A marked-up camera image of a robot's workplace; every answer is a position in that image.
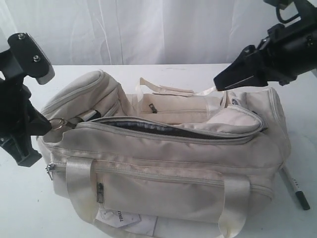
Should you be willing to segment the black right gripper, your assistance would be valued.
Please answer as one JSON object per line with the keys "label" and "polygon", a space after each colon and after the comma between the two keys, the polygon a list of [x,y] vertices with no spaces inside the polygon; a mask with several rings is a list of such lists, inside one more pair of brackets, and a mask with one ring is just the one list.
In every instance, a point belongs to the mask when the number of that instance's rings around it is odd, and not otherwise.
{"label": "black right gripper", "polygon": [[287,27],[278,23],[267,33],[257,48],[245,47],[236,60],[213,79],[218,91],[266,87],[267,81],[284,86],[317,68],[316,22],[297,22]]}

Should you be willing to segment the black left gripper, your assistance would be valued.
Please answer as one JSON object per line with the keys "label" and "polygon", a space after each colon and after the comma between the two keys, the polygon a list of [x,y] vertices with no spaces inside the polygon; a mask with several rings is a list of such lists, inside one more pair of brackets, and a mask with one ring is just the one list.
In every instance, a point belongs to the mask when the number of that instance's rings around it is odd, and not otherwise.
{"label": "black left gripper", "polygon": [[0,80],[0,146],[19,166],[32,166],[41,154],[32,147],[30,136],[43,136],[52,125],[33,108],[31,92],[23,84],[25,76]]}

